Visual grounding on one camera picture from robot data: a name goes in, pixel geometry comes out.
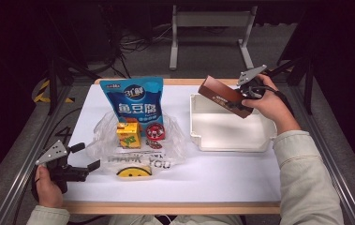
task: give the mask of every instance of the smiley face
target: smiley face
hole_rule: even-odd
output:
[[[138,176],[150,176],[151,168],[145,167],[126,167],[117,173],[121,177],[138,177]]]

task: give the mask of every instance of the white container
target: white container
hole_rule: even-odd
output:
[[[190,134],[201,151],[264,152],[276,137],[276,127],[257,110],[243,119],[202,95],[192,94]]]

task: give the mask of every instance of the brown box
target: brown box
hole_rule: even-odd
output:
[[[198,93],[242,118],[246,118],[253,112],[252,108],[245,106],[239,108],[229,107],[228,103],[240,104],[244,97],[212,76],[207,76],[206,80],[200,86]]]

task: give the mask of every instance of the juice box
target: juice box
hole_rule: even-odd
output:
[[[123,148],[141,148],[139,123],[118,123],[116,134]]]

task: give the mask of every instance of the person's left hand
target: person's left hand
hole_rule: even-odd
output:
[[[60,188],[51,180],[46,167],[39,165],[35,176],[37,184],[37,195],[39,205],[50,208],[61,208],[63,205],[63,194]]]

